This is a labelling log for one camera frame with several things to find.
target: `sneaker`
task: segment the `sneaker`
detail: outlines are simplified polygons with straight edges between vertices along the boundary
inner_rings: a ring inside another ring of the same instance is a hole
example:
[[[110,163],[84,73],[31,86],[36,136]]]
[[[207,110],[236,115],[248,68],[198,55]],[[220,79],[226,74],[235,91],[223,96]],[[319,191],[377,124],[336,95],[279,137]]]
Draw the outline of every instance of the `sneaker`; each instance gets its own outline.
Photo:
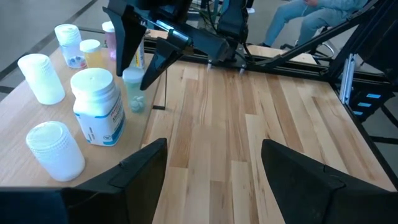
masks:
[[[253,8],[246,8],[248,10],[249,14],[253,14],[256,12],[256,10],[254,10]]]
[[[257,46],[260,46],[260,47],[271,47],[271,46],[269,46],[269,45],[266,45],[265,43],[257,44]]]

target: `plastic bottle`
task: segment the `plastic bottle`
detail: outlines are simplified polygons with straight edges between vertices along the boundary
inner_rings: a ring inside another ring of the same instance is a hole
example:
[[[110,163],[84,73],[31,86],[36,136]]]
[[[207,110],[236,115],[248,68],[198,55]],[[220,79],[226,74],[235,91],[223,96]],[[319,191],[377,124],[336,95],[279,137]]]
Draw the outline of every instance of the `plastic bottle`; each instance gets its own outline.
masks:
[[[130,66],[145,68],[144,39],[141,40],[141,43],[131,60]]]
[[[73,111],[80,128],[91,144],[114,146],[124,129],[125,114],[120,88],[111,72],[87,68],[70,80],[76,96]]]
[[[46,55],[23,56],[18,60],[18,66],[39,103],[54,105],[63,100],[65,90],[51,60]]]
[[[144,69],[130,66],[123,71],[123,82],[129,99],[129,108],[133,113],[145,110],[145,92],[140,90]]]
[[[81,36],[77,26],[62,24],[57,26],[54,31],[67,65],[70,68],[84,68],[86,60],[79,48]]]
[[[33,155],[57,181],[70,181],[85,168],[85,158],[67,126],[58,121],[37,125],[26,136]]]
[[[81,41],[80,50],[85,54],[87,67],[105,68],[105,62],[101,54],[101,43],[98,40]]]
[[[109,50],[109,57],[112,60],[116,60],[116,36],[112,22],[108,21],[102,23],[102,29],[105,31],[105,40]]]

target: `person's leg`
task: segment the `person's leg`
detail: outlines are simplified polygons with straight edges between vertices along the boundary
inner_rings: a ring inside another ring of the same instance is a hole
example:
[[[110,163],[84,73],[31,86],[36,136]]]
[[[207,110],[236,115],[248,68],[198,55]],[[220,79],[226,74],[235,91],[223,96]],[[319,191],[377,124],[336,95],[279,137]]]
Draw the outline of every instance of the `person's leg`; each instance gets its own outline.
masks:
[[[246,7],[247,8],[253,7],[253,2],[254,2],[254,0],[248,0],[247,3],[246,3]]]
[[[254,2],[254,0],[248,0],[246,3],[246,9],[248,10],[249,14],[255,13],[255,10],[252,8],[253,2]]]
[[[271,46],[285,26],[285,23],[288,23],[291,19],[306,16],[316,10],[318,10],[317,7],[307,6],[304,0],[294,0],[279,6],[272,19],[271,25],[268,27],[266,39],[263,44]]]
[[[324,26],[334,27],[344,21],[343,13],[334,9],[320,9],[305,16],[297,45],[302,45],[309,41],[315,35],[317,29]]]

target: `wooden tabletop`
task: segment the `wooden tabletop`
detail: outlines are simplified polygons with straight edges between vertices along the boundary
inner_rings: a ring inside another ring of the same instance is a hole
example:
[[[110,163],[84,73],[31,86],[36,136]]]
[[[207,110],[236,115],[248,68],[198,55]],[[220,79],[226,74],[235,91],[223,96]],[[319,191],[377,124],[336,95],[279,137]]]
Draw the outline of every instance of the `wooden tabletop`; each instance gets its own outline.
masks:
[[[144,141],[169,140],[153,224],[284,223],[262,165],[263,139],[395,190],[329,84],[207,72],[187,62],[176,62],[169,74],[167,110],[151,114]],[[164,100],[163,82],[155,102]]]
[[[123,80],[115,75],[115,62],[110,61],[107,49],[103,49],[102,53],[108,63],[108,70],[112,72],[114,81],[121,88],[126,112],[126,126],[119,142],[113,147],[87,143],[73,113],[75,96],[70,88],[70,79],[79,70],[68,68],[58,49],[50,59],[66,92],[66,97],[60,103],[51,106],[41,105],[26,81],[0,102],[0,186],[75,186],[117,165],[119,161],[141,148],[159,82],[155,82],[146,90],[145,111],[141,114],[132,113],[128,108]],[[146,55],[146,63],[149,63],[151,58],[152,55]],[[53,180],[25,144],[27,133],[34,126],[46,121],[65,123],[86,159],[84,171],[71,182]]]

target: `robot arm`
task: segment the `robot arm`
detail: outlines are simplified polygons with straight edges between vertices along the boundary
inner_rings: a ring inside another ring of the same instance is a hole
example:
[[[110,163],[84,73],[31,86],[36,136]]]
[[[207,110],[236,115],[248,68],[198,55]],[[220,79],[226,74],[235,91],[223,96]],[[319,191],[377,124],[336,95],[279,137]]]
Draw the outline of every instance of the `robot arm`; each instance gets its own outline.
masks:
[[[143,20],[155,24],[169,34],[167,39],[157,39],[157,50],[144,75],[141,90],[148,88],[181,56],[192,54],[193,48],[208,54],[213,60],[224,61],[233,57],[235,43],[246,40],[247,37],[247,12],[244,7],[246,0],[231,0],[230,7],[220,18],[217,31],[229,40],[186,24],[191,2],[192,0],[109,0],[108,7],[103,10],[115,27],[117,75],[121,76],[123,70],[128,68],[145,34]]]

